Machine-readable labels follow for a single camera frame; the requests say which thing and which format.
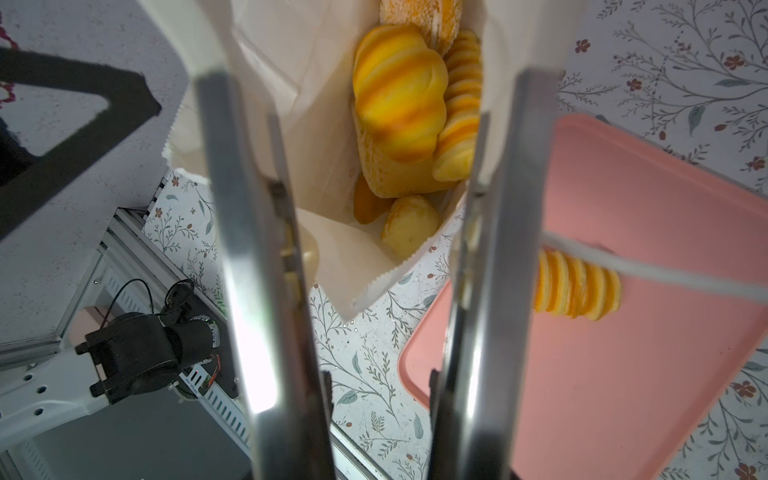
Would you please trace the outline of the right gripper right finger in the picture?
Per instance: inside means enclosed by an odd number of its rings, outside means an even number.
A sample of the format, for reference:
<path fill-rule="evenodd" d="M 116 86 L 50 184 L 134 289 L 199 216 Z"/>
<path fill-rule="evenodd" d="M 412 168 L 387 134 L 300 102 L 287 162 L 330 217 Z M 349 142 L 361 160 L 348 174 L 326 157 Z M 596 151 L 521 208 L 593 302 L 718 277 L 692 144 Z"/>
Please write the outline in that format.
<path fill-rule="evenodd" d="M 507 479 L 524 385 L 560 75 L 583 1 L 486 1 L 481 118 L 443 365 L 431 479 Z"/>

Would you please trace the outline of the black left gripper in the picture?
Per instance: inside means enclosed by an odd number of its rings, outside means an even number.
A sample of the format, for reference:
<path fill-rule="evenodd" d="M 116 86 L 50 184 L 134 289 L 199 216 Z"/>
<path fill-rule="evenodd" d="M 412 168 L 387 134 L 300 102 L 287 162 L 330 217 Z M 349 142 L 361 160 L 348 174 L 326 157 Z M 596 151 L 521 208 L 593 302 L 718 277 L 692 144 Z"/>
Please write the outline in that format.
<path fill-rule="evenodd" d="M 1 87 L 3 237 L 162 110 L 139 72 L 11 48 Z"/>

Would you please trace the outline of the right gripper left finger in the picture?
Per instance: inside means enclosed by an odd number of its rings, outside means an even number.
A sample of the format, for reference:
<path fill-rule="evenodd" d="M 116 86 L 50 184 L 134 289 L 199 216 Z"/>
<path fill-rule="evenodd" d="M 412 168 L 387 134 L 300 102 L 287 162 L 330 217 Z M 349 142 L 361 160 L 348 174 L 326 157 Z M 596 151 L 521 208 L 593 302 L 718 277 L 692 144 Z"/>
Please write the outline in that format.
<path fill-rule="evenodd" d="M 177 52 L 199 115 L 230 329 L 258 479 L 331 479 L 328 398 L 317 364 L 299 229 L 271 92 L 233 35 L 227 1 L 146 1 Z"/>

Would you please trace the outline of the ridged spiral fake bread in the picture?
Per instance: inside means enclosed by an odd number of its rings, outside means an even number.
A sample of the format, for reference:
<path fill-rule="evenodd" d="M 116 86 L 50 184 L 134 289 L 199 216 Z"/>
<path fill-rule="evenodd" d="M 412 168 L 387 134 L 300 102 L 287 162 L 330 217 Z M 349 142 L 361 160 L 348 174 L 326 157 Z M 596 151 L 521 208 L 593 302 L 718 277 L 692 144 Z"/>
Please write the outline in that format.
<path fill-rule="evenodd" d="M 598 321 L 620 308 L 621 297 L 616 271 L 558 250 L 538 251 L 535 312 Z"/>

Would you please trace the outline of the braided fake bread stick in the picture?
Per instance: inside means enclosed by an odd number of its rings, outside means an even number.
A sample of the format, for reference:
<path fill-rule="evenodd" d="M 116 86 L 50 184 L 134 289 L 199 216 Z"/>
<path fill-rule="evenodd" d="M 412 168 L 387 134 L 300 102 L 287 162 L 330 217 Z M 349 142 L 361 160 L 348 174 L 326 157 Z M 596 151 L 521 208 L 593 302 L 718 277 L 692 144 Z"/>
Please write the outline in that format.
<path fill-rule="evenodd" d="M 434 152 L 437 181 L 467 179 L 472 171 L 484 83 L 482 47 L 478 36 L 461 29 L 444 57 L 449 82 L 444 94 L 447 119 Z"/>

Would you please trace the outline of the long fake baguette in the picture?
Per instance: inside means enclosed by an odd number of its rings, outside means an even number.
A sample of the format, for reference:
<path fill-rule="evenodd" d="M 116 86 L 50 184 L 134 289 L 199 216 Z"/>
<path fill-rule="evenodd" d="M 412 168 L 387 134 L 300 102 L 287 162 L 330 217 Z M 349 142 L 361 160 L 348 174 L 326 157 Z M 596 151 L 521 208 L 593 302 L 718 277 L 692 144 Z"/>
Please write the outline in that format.
<path fill-rule="evenodd" d="M 375 145 L 355 111 L 352 111 L 352 118 L 362 175 L 371 191 L 379 198 L 430 194 L 449 190 L 457 185 L 457 181 L 441 182 L 434 178 L 434 160 L 431 157 L 413 163 L 392 160 Z"/>

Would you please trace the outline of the round scored fake bun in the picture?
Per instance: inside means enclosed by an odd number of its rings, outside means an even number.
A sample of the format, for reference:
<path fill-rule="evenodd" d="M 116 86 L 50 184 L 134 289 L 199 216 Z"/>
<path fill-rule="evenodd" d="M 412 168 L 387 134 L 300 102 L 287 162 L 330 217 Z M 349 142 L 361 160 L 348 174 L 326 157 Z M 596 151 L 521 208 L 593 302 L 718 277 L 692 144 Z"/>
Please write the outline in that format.
<path fill-rule="evenodd" d="M 447 118 L 448 73 L 414 27 L 379 25 L 360 41 L 352 73 L 362 128 L 392 160 L 431 156 Z"/>

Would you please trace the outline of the glazed brown fake pastry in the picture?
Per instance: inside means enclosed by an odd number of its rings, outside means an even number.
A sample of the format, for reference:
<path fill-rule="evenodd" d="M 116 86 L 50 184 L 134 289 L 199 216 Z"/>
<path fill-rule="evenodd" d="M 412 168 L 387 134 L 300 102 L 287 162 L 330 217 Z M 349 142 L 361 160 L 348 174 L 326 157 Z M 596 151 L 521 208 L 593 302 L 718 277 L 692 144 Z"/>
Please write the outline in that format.
<path fill-rule="evenodd" d="M 370 189 L 364 175 L 359 174 L 353 200 L 353 215 L 362 225 L 367 225 L 377 220 L 382 214 L 389 211 L 394 200 L 392 198 L 380 198 Z"/>

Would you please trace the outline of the oval golden fake bread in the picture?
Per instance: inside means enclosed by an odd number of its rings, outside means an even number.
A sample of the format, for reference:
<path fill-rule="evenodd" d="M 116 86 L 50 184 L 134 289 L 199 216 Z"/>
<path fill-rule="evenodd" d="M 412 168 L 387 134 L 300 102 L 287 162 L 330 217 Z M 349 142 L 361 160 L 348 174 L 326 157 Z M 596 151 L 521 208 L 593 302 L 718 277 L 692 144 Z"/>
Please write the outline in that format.
<path fill-rule="evenodd" d="M 458 35 L 463 6 L 462 0 L 381 0 L 379 21 L 414 26 L 430 48 L 444 55 Z"/>

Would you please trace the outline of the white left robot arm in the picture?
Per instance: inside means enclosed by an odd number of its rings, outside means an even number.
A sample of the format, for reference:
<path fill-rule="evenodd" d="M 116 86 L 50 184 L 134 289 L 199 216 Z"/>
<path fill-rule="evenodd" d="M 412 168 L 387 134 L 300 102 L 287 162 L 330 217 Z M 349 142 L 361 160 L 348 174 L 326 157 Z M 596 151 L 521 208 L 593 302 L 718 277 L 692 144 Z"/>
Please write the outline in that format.
<path fill-rule="evenodd" d="M 107 107 L 42 156 L 1 136 L 1 235 L 7 237 L 150 118 L 161 106 L 144 77 L 106 65 L 14 48 L 1 50 L 1 81 L 103 98 Z M 202 362 L 222 370 L 220 321 L 197 314 L 195 287 L 173 284 L 160 311 L 105 313 L 83 341 L 53 352 L 1 390 L 1 448 L 174 383 Z"/>

